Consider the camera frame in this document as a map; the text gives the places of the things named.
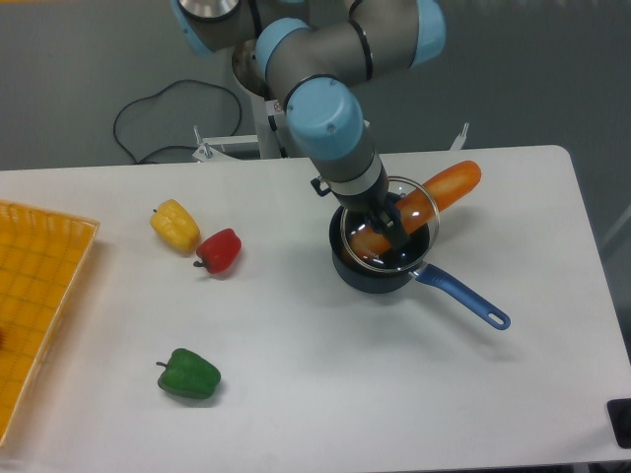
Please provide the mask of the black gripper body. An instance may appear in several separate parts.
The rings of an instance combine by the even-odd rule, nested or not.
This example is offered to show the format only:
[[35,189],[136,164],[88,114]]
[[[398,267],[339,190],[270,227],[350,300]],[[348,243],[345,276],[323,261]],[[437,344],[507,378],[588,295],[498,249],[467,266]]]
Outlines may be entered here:
[[384,169],[330,169],[311,185],[320,197],[333,194],[345,209],[367,216],[377,227],[392,227],[398,221]]

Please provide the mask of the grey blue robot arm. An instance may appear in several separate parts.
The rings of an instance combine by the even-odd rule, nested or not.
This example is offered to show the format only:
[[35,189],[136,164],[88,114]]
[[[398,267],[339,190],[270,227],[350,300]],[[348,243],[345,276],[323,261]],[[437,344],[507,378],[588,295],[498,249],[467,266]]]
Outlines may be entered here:
[[247,41],[292,139],[347,210],[400,248],[409,237],[387,203],[387,174],[351,87],[438,56],[446,42],[435,1],[352,1],[348,18],[321,29],[307,1],[174,1],[196,48],[216,52]]

